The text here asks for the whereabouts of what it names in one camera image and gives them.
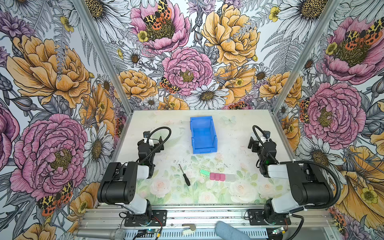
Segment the black handled screwdriver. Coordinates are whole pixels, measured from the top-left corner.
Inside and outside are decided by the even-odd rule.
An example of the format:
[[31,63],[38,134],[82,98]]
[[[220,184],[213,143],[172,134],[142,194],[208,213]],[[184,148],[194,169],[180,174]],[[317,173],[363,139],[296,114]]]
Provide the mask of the black handled screwdriver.
[[186,185],[189,187],[189,186],[191,185],[190,180],[189,180],[189,178],[187,177],[186,173],[184,172],[184,170],[183,170],[183,168],[182,168],[182,166],[181,166],[180,164],[179,164],[179,167],[180,167],[180,169],[181,169],[181,171],[182,171],[182,174],[183,174],[183,178],[184,178],[184,180],[185,180],[185,183],[186,183]]

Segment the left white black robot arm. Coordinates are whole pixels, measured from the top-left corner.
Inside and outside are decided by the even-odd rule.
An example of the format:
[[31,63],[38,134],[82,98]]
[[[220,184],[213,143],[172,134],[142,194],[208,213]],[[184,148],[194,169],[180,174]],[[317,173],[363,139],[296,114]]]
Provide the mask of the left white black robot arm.
[[149,180],[154,176],[156,153],[164,150],[164,143],[170,138],[169,127],[159,127],[143,132],[138,142],[138,159],[133,162],[112,162],[101,180],[97,199],[99,203],[123,209],[119,217],[123,226],[159,226],[166,224],[167,211],[153,211],[151,202],[136,193],[138,180]]

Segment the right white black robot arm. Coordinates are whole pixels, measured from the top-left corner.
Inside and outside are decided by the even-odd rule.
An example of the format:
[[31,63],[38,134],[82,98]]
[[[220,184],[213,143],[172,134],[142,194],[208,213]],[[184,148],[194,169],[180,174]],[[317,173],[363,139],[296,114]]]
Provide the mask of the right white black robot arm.
[[256,163],[260,173],[269,179],[285,179],[290,190],[277,198],[266,201],[263,209],[249,210],[249,221],[262,225],[290,223],[290,216],[308,209],[327,209],[333,206],[342,193],[342,183],[329,167],[313,161],[279,162],[277,144],[270,133],[259,126],[252,127],[254,137],[248,148],[257,153]]

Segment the blue plastic bin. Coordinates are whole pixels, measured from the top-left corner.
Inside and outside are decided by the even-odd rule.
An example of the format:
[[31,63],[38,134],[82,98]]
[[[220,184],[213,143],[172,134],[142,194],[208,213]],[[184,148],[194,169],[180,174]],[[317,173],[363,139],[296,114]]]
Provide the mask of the blue plastic bin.
[[209,154],[218,150],[218,138],[212,116],[191,117],[193,154]]

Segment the pink block strip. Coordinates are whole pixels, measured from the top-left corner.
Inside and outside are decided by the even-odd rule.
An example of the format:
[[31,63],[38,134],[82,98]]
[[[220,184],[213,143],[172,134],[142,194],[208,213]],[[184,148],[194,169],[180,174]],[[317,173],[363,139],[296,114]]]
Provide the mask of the pink block strip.
[[222,173],[210,173],[209,178],[211,181],[218,182],[235,182],[237,176],[233,174],[222,174]]

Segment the green toy brick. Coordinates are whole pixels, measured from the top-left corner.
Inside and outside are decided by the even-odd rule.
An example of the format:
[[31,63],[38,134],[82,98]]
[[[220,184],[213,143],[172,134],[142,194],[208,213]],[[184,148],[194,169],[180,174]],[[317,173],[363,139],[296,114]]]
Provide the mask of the green toy brick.
[[202,174],[202,175],[204,175],[204,176],[210,176],[211,175],[211,173],[209,172],[209,171],[206,171],[206,170],[200,170],[200,173]]

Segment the grey fuzzy microphone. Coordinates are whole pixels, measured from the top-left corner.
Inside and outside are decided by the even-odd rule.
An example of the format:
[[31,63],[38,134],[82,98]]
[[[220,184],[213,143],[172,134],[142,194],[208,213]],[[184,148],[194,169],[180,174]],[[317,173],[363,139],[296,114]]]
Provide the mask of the grey fuzzy microphone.
[[223,240],[251,240],[245,233],[222,221],[216,223],[215,233]]

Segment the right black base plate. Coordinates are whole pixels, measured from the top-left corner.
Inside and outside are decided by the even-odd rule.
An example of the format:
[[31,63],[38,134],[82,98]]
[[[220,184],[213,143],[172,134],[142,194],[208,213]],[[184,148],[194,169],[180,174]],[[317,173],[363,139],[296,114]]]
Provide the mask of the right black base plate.
[[251,226],[286,226],[291,225],[287,214],[267,213],[262,209],[249,209],[246,213]]

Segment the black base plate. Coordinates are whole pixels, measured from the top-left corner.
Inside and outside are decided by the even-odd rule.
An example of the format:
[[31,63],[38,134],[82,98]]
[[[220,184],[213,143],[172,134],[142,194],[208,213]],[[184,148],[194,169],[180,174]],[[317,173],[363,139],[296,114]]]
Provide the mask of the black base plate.
[[262,209],[249,209],[246,213],[251,226],[286,226],[291,225],[287,214],[267,213]]
[[124,227],[164,227],[167,214],[167,210],[152,210],[142,215],[128,214],[124,220]]

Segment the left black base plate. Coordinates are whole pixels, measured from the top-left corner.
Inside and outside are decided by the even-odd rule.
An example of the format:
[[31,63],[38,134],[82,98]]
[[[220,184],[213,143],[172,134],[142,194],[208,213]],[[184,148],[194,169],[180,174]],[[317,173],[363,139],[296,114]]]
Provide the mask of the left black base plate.
[[167,210],[152,210],[142,215],[128,214],[124,220],[124,227],[164,227],[167,214]]

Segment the aluminium front rail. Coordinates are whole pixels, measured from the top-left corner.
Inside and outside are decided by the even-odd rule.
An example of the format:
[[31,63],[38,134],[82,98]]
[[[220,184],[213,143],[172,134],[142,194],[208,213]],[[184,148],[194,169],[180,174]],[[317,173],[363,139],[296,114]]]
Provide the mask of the aluminium front rail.
[[[222,221],[239,228],[250,228],[247,210],[261,209],[261,205],[199,205],[199,206],[155,206],[153,211],[166,210],[166,225],[163,229],[181,229],[183,224],[193,224],[197,229],[215,227]],[[78,230],[99,229],[147,229],[147,226],[126,227],[122,212],[117,206],[101,205],[87,210]],[[305,219],[304,228],[332,227],[333,219],[327,210],[307,210],[297,213]]]

